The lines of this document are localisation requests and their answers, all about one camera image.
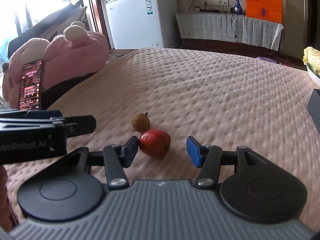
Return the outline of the red fruit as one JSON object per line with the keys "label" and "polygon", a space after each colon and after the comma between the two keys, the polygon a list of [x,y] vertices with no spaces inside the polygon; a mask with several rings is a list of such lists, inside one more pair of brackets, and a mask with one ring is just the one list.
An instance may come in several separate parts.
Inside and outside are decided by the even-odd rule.
{"label": "red fruit", "polygon": [[170,135],[159,129],[144,132],[138,141],[140,150],[155,159],[163,159],[171,145]]}

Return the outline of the smartphone with lit screen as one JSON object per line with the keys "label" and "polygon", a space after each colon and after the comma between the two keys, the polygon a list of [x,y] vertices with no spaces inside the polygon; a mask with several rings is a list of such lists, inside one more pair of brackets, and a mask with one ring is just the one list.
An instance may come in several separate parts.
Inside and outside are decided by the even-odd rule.
{"label": "smartphone with lit screen", "polygon": [[18,109],[40,110],[43,60],[29,62],[22,67]]}

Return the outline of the brown longan with stem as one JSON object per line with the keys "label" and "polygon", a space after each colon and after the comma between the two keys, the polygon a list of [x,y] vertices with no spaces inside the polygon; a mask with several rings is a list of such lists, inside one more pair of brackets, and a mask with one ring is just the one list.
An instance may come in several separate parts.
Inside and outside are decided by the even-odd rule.
{"label": "brown longan with stem", "polygon": [[148,118],[148,112],[137,113],[132,118],[132,127],[135,131],[144,133],[150,128],[150,120]]}

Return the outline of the pink plush toy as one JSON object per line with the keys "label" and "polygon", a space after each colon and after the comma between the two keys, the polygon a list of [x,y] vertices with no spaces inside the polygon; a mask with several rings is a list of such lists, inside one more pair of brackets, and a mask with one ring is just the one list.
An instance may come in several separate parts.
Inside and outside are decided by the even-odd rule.
{"label": "pink plush toy", "polygon": [[36,87],[40,94],[35,99],[40,109],[47,109],[71,88],[100,71],[109,56],[107,38],[103,34],[87,31],[79,21],[73,22],[52,41],[31,38],[2,66],[3,99],[11,108],[19,108],[23,67],[40,61],[41,84]]}

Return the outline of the pink textured bed cover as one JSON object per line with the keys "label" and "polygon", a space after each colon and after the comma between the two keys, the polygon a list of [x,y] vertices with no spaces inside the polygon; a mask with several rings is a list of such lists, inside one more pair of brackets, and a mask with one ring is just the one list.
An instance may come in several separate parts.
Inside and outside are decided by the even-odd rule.
{"label": "pink textured bed cover", "polygon": [[307,109],[314,87],[306,71],[250,57],[141,49],[108,63],[51,109],[97,121],[92,134],[68,140],[68,151],[123,144],[135,135],[133,116],[147,113],[171,146],[162,160],[138,152],[125,171],[129,181],[194,180],[189,136],[225,151],[247,146],[304,183],[308,201],[300,218],[318,231],[319,132]]}

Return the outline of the grey cardboard box lid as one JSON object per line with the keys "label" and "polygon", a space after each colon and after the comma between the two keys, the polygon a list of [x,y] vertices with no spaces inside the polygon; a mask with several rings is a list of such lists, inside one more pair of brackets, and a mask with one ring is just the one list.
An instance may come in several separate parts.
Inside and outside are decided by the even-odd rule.
{"label": "grey cardboard box lid", "polygon": [[314,89],[308,101],[307,110],[320,133],[320,90]]}

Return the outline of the light blue plate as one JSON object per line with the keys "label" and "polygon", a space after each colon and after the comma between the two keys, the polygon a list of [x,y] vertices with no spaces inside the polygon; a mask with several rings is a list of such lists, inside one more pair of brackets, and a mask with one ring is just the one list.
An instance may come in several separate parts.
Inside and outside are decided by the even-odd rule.
{"label": "light blue plate", "polygon": [[320,79],[319,79],[319,76],[317,76],[313,71],[312,69],[310,68],[310,64],[306,64],[306,68],[307,68],[307,71],[308,71],[308,74],[310,76],[310,78],[312,79],[313,83],[318,87],[320,88]]}

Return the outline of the white chest freezer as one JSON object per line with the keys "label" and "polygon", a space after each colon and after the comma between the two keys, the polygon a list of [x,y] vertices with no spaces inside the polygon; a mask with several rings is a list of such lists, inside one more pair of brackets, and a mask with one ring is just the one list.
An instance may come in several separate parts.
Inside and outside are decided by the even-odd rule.
{"label": "white chest freezer", "polygon": [[177,48],[177,0],[106,0],[115,49]]}

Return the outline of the napa cabbage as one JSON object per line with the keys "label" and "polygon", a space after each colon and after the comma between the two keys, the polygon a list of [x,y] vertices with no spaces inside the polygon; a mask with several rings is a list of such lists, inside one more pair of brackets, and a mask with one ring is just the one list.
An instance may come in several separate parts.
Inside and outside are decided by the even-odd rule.
{"label": "napa cabbage", "polygon": [[313,47],[306,47],[303,55],[304,64],[308,64],[314,74],[320,74],[320,51]]}

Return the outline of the cabinet with white cloth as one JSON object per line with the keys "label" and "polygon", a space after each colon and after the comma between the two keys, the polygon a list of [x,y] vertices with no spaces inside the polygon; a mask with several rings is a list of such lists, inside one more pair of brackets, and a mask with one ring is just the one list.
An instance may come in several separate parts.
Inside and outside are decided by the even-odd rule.
{"label": "cabinet with white cloth", "polygon": [[279,50],[281,23],[221,12],[176,15],[184,49],[249,57],[274,57]]}

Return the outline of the blue glass bottle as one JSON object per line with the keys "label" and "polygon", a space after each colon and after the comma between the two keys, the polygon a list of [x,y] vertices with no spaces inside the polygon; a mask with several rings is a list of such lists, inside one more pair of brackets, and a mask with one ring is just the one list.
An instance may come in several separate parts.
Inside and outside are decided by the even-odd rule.
{"label": "blue glass bottle", "polygon": [[231,14],[242,15],[240,0],[235,0],[235,5],[230,9]]}

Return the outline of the orange paper bag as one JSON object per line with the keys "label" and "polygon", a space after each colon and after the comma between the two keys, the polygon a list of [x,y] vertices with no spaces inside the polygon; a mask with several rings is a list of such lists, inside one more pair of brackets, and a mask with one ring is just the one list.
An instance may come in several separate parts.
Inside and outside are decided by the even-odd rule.
{"label": "orange paper bag", "polygon": [[261,20],[282,23],[283,0],[245,0],[246,15]]}

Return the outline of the white power strip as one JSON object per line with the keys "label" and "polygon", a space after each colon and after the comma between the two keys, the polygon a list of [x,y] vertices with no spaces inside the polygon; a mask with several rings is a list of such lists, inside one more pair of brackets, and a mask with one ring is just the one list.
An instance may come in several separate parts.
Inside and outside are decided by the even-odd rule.
{"label": "white power strip", "polygon": [[203,5],[207,6],[229,6],[228,0],[202,0]]}

